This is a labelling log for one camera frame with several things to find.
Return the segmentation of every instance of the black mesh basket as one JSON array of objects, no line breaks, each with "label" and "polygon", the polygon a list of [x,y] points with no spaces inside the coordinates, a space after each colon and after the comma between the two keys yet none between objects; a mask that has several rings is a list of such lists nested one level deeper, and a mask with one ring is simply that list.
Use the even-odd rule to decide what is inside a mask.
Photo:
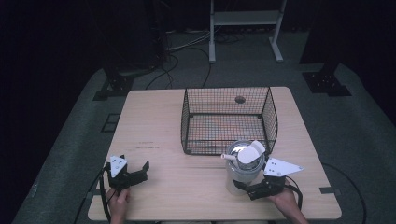
[{"label": "black mesh basket", "polygon": [[235,141],[257,140],[272,153],[277,116],[269,87],[186,89],[181,145],[186,154],[219,155]]}]

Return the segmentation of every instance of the wire basket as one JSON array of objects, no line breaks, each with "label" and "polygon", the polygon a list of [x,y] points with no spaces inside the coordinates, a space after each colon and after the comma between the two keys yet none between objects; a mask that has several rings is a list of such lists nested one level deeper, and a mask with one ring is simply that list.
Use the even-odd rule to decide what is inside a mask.
[{"label": "wire basket", "polygon": [[181,145],[189,155],[220,155],[235,141],[257,140],[272,153],[277,115],[269,87],[186,89]]}]

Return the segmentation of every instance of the white desk frame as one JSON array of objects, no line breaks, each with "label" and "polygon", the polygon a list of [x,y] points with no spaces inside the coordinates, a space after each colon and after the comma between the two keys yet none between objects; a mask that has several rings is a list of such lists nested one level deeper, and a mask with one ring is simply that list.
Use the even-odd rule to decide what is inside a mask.
[{"label": "white desk frame", "polygon": [[270,11],[232,11],[215,12],[214,0],[210,3],[210,40],[209,40],[209,61],[216,62],[215,48],[215,26],[219,25],[263,25],[274,24],[276,26],[273,37],[269,37],[271,48],[278,63],[283,62],[283,57],[277,46],[280,25],[282,24],[287,0],[282,0],[280,10]]}]

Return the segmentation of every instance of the human hand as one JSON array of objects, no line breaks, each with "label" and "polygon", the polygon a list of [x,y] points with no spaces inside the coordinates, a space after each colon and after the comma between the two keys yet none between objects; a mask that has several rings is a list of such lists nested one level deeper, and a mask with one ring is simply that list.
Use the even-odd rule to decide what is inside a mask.
[{"label": "human hand", "polygon": [[111,213],[111,224],[119,224],[125,221],[128,202],[131,197],[130,189],[123,189],[120,194],[115,189],[107,192],[108,207]]},{"label": "human hand", "polygon": [[304,214],[300,211],[291,189],[284,188],[282,192],[274,196],[269,196],[276,208],[294,224],[308,223]]}]

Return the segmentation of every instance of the black wire basket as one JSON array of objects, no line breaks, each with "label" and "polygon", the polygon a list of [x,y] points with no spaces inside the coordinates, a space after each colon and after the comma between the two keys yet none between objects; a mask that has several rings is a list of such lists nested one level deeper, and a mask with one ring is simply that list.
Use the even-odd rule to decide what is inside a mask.
[{"label": "black wire basket", "polygon": [[235,141],[257,140],[272,153],[277,115],[269,87],[186,89],[181,145],[189,155],[220,155]]}]

